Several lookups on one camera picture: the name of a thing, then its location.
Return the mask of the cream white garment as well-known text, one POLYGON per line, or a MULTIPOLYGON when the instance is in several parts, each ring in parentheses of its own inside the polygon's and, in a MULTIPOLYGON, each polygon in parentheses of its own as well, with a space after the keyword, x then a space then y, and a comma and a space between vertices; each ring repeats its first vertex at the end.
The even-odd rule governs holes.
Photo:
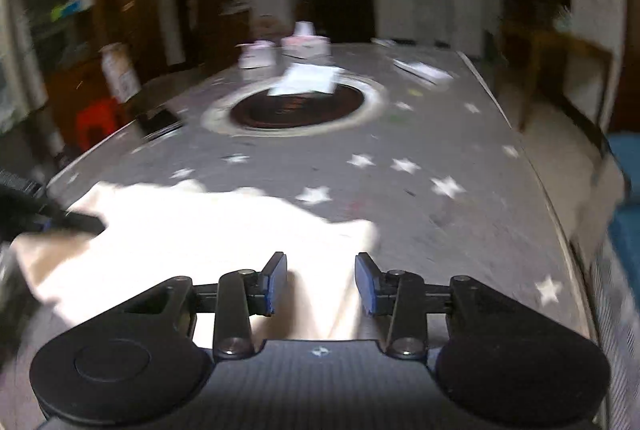
POLYGON ((254 341, 356 335, 355 258, 378 242, 368 220, 331 222, 257 188, 213 193, 193 180, 99 182, 72 209, 100 216, 105 231, 23 234, 11 245, 34 296, 70 326, 168 278, 211 284, 242 268, 259 271, 281 251, 288 281, 277 313, 250 321, 254 341))

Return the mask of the white paper bag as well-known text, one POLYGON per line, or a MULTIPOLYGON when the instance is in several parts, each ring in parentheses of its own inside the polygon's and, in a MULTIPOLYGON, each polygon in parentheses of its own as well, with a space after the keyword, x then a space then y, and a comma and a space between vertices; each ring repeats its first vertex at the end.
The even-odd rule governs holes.
POLYGON ((101 67, 111 94, 124 104, 141 90, 134 64, 130 60, 127 47, 120 43, 111 43, 100 49, 101 67))

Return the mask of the red plastic stool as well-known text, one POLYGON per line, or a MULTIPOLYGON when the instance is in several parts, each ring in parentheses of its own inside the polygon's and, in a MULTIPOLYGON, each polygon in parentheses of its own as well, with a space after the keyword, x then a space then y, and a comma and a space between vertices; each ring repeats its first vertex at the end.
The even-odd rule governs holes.
POLYGON ((114 98, 101 98, 76 114, 78 146, 85 152, 128 122, 125 109, 114 98))

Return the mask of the soft tissue pack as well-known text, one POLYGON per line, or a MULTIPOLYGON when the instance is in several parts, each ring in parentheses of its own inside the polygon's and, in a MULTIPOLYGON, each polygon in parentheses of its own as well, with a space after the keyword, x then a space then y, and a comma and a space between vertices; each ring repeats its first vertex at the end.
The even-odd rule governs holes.
POLYGON ((271 67, 276 64, 276 46, 268 40, 256 40, 239 44, 241 54, 238 60, 240 69, 271 67))

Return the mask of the water dispenser with blue bottle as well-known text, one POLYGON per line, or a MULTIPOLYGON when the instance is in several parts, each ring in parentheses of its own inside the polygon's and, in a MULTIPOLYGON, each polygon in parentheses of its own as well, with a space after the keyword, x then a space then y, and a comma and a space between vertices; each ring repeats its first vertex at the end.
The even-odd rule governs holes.
POLYGON ((437 0, 412 0, 416 42, 434 46, 438 29, 437 0))

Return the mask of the brown wooden side table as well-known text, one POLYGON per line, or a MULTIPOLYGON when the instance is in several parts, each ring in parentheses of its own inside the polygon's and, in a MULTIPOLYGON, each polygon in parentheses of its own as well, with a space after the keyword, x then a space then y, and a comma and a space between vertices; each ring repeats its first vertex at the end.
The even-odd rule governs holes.
POLYGON ((518 132, 523 133, 532 120, 536 99, 548 98, 588 138, 600 138, 600 122, 614 65, 614 54, 610 50, 568 32, 529 27, 510 20, 500 26, 496 49, 501 66, 495 91, 501 90, 504 77, 509 72, 523 77, 523 94, 516 123, 518 132), (592 119, 580 112, 565 95, 564 86, 572 60, 595 64, 597 74, 601 77, 596 114, 592 119))

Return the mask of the white remote control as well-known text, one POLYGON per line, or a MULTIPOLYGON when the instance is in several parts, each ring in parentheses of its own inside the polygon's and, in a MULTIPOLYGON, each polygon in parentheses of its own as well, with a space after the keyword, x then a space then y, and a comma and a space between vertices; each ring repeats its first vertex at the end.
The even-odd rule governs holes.
POLYGON ((413 77, 426 81, 433 86, 445 84, 454 80, 454 76, 450 72, 436 68, 422 62, 405 62, 404 60, 393 60, 394 66, 413 77))

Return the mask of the black smartphone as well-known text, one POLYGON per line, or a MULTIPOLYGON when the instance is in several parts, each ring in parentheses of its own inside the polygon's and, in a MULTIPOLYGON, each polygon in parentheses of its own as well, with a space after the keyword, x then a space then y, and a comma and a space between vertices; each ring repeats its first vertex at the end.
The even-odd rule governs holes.
POLYGON ((183 127, 182 119, 167 108, 159 107, 136 116, 136 123, 145 142, 151 142, 183 127))

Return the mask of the white pink tissue box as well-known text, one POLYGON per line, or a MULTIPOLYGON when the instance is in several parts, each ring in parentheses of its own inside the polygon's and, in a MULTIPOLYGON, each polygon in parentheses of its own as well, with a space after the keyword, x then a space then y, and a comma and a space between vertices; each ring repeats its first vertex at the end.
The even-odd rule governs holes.
POLYGON ((329 56, 331 42, 328 38, 316 34, 313 23, 300 20, 295 23, 292 36, 281 40, 281 50, 286 56, 309 60, 329 56))

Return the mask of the white folded cloth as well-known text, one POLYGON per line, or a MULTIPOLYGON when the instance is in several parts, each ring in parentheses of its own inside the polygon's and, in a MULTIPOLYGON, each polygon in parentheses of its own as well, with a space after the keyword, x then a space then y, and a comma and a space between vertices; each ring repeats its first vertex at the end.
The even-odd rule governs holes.
POLYGON ((333 94, 337 78, 343 72, 343 68, 336 66, 292 64, 268 90, 268 95, 333 94))

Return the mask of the round black induction cooktop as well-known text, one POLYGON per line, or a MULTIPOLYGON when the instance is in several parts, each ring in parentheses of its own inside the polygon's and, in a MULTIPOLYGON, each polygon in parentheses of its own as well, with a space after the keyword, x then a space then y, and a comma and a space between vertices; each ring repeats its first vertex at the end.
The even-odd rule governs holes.
POLYGON ((230 110, 230 117, 243 127, 283 130, 342 119, 360 109, 363 103, 361 91, 341 83, 331 94, 270 95, 265 90, 239 101, 230 110))

